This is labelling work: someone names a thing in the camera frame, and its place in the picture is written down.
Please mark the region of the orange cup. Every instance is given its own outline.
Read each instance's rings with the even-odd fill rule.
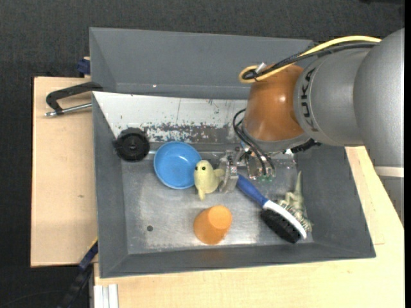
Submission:
[[[217,244],[230,229],[232,215],[223,205],[203,210],[194,220],[194,233],[205,244]]]

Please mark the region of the yellow cable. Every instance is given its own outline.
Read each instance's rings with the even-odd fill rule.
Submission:
[[[330,40],[330,41],[327,41],[327,42],[325,42],[325,43],[323,43],[323,44],[319,44],[319,45],[311,48],[310,50],[305,51],[304,53],[300,54],[299,57],[300,57],[300,56],[307,55],[307,54],[311,54],[311,53],[316,53],[317,51],[320,51],[320,50],[326,49],[326,48],[328,48],[328,47],[334,46],[335,44],[340,44],[340,43],[343,43],[343,42],[350,42],[350,41],[380,42],[381,39],[380,39],[380,38],[374,38],[374,37],[367,37],[367,36],[365,36],[365,35],[351,35],[350,37],[335,38],[335,39]],[[267,79],[269,76],[271,76],[271,75],[273,75],[273,74],[275,74],[275,73],[277,73],[277,72],[279,72],[279,71],[282,71],[283,69],[287,68],[289,65],[292,65],[292,64],[294,64],[294,63],[290,63],[290,64],[288,64],[288,65],[284,65],[284,66],[282,66],[282,67],[280,67],[280,68],[278,68],[278,69],[275,69],[275,70],[273,70],[273,71],[271,71],[271,72],[269,72],[269,73],[266,73],[266,74],[264,74],[264,75],[258,76],[258,80]],[[246,72],[248,72],[248,71],[250,71],[250,70],[252,70],[252,69],[256,69],[257,67],[258,67],[258,65],[252,65],[252,66],[248,66],[248,67],[244,68],[244,70],[242,70],[241,73],[238,75],[238,78],[239,78],[240,82],[242,82],[242,83],[253,83],[253,82],[255,82],[256,79],[254,79],[254,78],[253,78],[253,79],[244,80],[244,79],[243,79],[243,75],[244,75]]]

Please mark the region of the brush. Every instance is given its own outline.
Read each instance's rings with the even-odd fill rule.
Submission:
[[[300,238],[307,238],[304,227],[291,213],[262,195],[244,176],[238,175],[237,187],[263,208],[261,219],[279,237],[290,243],[296,243]]]

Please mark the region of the wooden table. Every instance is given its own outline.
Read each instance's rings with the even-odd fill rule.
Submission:
[[[44,116],[48,92],[87,81],[34,81],[33,267],[76,264],[97,236],[91,113]],[[84,94],[62,106],[89,101]],[[120,308],[404,307],[404,228],[365,148],[346,150],[376,258],[123,278],[100,278],[95,262],[94,283],[118,284]]]

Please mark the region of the metal clamp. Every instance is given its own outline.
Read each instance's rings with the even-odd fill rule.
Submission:
[[[95,82],[87,82],[81,85],[75,85],[74,87],[64,88],[61,90],[50,92],[47,95],[46,103],[54,110],[53,112],[47,112],[45,116],[60,116],[65,113],[74,112],[76,110],[81,110],[83,108],[91,107],[91,103],[82,104],[74,107],[69,107],[63,109],[59,104],[58,100],[71,97],[74,95],[82,94],[88,91],[103,91],[103,87]]]

